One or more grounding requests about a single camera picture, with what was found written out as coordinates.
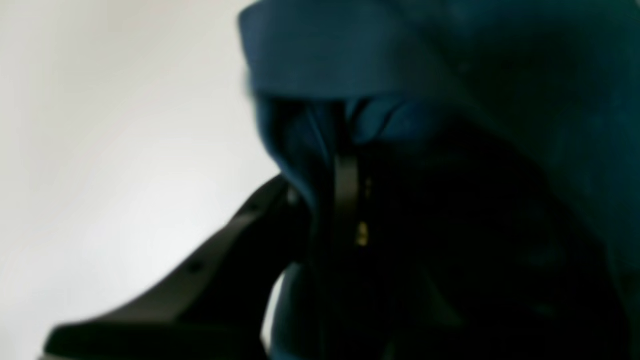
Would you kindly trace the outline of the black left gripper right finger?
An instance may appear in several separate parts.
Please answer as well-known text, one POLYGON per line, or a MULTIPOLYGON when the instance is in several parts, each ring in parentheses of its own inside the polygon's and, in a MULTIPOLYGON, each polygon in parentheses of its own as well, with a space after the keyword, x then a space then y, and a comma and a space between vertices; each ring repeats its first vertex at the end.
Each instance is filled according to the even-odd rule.
POLYGON ((362 189, 358 157, 338 153, 334 159, 333 250, 351 251, 370 243, 370 227, 362 217, 362 189))

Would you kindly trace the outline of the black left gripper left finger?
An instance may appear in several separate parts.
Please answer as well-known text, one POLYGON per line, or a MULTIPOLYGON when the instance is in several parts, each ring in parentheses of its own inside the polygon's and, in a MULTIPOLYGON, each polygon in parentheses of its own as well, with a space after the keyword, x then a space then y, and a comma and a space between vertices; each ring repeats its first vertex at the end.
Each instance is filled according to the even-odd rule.
POLYGON ((307 235, 306 209, 277 175, 167 277, 130 303, 58 325, 44 360, 267 360, 263 322, 307 235))

